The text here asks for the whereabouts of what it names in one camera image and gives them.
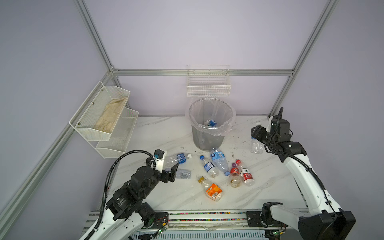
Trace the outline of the clear bottle blue label white cap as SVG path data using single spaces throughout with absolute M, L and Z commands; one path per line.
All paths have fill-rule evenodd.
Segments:
M 192 154 L 179 153 L 176 155 L 167 156 L 165 158 L 165 168 L 172 168 L 176 164 L 184 164 L 188 159 L 192 158 Z

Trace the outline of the small bottle blue cap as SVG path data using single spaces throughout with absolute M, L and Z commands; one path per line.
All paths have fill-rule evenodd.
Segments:
M 200 160 L 204 164 L 204 169 L 210 177 L 216 178 L 219 175 L 218 169 L 204 155 L 200 156 Z

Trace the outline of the orange label bottle yellow cap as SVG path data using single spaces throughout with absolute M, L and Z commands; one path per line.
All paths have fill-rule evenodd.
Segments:
M 215 202 L 219 201 L 223 195 L 223 190 L 215 183 L 207 180 L 204 177 L 200 177 L 198 182 L 204 188 L 207 197 Z

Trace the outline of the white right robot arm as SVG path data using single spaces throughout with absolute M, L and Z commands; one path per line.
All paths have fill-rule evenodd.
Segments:
M 308 215 L 289 209 L 280 202 L 264 203 L 260 223 L 264 227 L 280 222 L 298 231 L 304 240 L 344 240 L 356 223 L 328 192 L 312 168 L 303 145 L 291 140 L 290 123 L 274 116 L 268 128 L 251 129 L 251 137 L 278 156 L 292 174 L 308 208 Z

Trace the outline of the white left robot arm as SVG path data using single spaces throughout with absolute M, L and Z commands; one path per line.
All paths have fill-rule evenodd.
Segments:
M 173 183 L 178 167 L 176 164 L 170 171 L 162 172 L 148 166 L 138 168 L 131 179 L 115 191 L 81 239 L 124 240 L 139 229 L 152 226 L 156 212 L 143 200 L 159 182 Z

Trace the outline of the clear plastic bin liner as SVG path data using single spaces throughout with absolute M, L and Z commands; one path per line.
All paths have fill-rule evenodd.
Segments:
M 186 107 L 185 117 L 192 127 L 213 136 L 226 136 L 236 121 L 236 111 L 227 102 L 213 97 L 193 99 Z M 204 126 L 207 120 L 215 120 L 216 127 Z

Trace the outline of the grey mesh waste bin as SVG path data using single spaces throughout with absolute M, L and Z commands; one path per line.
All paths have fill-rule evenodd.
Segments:
M 209 152 L 213 148 L 219 148 L 224 141 L 225 136 L 213 136 L 207 133 L 199 132 L 192 126 L 191 128 L 194 144 L 202 151 Z

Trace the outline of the large clear bottle light-blue label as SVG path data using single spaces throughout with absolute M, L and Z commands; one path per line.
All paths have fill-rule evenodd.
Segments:
M 229 165 L 225 154 L 219 148 L 213 148 L 210 151 L 210 157 L 215 166 L 224 173 L 225 176 L 229 176 Z

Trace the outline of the red label bottle purple cap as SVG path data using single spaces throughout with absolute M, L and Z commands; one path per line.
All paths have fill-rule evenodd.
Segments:
M 232 163 L 232 168 L 230 170 L 230 175 L 232 177 L 237 177 L 237 176 L 240 175 L 240 170 L 239 170 L 239 168 L 238 168 L 236 163 Z

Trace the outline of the lower white mesh shelf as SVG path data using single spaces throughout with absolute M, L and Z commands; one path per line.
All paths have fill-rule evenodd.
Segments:
M 139 112 L 135 110 L 129 108 L 123 109 L 110 140 L 107 142 L 98 142 L 96 145 L 96 151 L 104 159 L 116 159 L 126 152 L 138 115 Z

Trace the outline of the white mesh shelf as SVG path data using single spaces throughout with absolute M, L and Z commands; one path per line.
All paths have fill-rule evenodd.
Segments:
M 129 108 L 123 109 L 110 140 L 107 142 L 98 142 L 96 145 L 96 151 L 104 159 L 116 159 L 126 152 L 138 115 L 139 112 L 135 110 Z
M 130 91 L 99 82 L 69 121 L 88 142 L 107 142 L 117 125 Z

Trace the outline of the beige cloth in shelf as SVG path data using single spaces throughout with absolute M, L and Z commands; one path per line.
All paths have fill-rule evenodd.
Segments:
M 127 100 L 128 97 L 124 97 L 110 101 L 106 105 L 100 118 L 97 120 L 94 129 L 111 134 Z

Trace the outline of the upper white mesh shelf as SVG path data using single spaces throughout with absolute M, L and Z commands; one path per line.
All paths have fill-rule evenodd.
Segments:
M 88 142 L 107 142 L 117 125 L 130 91 L 99 82 L 69 121 Z

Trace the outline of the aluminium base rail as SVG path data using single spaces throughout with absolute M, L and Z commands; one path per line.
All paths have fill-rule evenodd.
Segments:
M 261 210 L 157 211 L 148 219 L 133 212 L 113 220 L 90 213 L 82 240 L 294 240 L 300 236 L 281 222 L 264 225 Z

